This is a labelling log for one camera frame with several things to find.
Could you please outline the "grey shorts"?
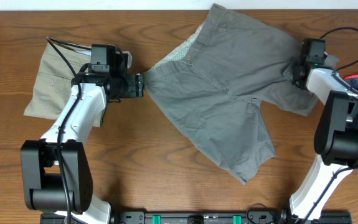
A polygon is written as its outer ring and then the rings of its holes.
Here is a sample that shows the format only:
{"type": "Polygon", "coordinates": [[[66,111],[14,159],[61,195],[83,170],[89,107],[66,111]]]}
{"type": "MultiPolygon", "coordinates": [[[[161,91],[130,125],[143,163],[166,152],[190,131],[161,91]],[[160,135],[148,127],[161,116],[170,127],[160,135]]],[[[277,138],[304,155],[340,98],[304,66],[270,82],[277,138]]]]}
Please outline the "grey shorts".
{"type": "Polygon", "coordinates": [[[168,120],[242,183],[275,156],[260,105],[307,116],[317,98],[285,77],[298,42],[273,26],[214,4],[185,42],[144,73],[168,120]]]}

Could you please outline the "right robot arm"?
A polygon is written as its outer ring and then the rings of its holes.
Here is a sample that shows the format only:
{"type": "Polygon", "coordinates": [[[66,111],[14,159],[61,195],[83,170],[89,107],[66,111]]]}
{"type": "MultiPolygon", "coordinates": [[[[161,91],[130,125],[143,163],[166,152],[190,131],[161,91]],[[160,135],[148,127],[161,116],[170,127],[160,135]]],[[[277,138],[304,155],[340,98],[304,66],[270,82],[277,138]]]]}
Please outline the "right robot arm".
{"type": "Polygon", "coordinates": [[[295,60],[284,76],[324,108],[314,134],[316,157],[278,223],[317,223],[336,187],[358,169],[358,91],[323,64],[295,60]]]}

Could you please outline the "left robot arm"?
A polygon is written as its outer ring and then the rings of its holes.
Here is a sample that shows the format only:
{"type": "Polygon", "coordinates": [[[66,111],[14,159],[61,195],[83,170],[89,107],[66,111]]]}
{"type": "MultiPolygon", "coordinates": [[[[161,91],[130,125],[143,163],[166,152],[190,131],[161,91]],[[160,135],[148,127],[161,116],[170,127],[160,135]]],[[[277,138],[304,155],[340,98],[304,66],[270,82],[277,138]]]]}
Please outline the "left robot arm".
{"type": "Polygon", "coordinates": [[[28,209],[50,213],[50,223],[115,223],[111,205],[93,194],[85,144],[110,100],[144,95],[142,74],[80,72],[52,127],[21,147],[24,200],[28,209]]]}

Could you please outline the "folded khaki shorts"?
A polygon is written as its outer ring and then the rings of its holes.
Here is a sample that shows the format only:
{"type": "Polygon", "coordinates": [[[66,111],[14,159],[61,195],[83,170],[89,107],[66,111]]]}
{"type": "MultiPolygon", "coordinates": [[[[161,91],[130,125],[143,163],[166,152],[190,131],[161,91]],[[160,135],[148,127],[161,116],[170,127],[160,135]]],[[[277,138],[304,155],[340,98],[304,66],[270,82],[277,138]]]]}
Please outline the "folded khaki shorts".
{"type": "MultiPolygon", "coordinates": [[[[70,62],[75,72],[90,62],[90,50],[55,44],[70,62]]],[[[71,93],[73,74],[60,55],[47,44],[42,58],[30,103],[24,110],[24,116],[56,120],[71,93]]]]}

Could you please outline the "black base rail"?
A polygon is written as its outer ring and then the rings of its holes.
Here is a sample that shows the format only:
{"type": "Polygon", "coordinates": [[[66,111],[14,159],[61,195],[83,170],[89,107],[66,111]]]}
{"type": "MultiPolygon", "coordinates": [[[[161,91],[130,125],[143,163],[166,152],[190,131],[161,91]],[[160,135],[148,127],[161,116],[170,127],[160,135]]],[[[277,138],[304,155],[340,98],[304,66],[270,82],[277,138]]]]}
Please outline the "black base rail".
{"type": "MultiPolygon", "coordinates": [[[[63,223],[64,217],[57,214],[42,214],[41,224],[63,223]]],[[[280,212],[251,210],[245,213],[144,213],[121,212],[112,214],[109,223],[123,224],[246,224],[246,223],[297,223],[296,218],[287,218],[280,212]]],[[[318,220],[307,220],[312,224],[351,224],[349,212],[323,212],[318,220]]]]}

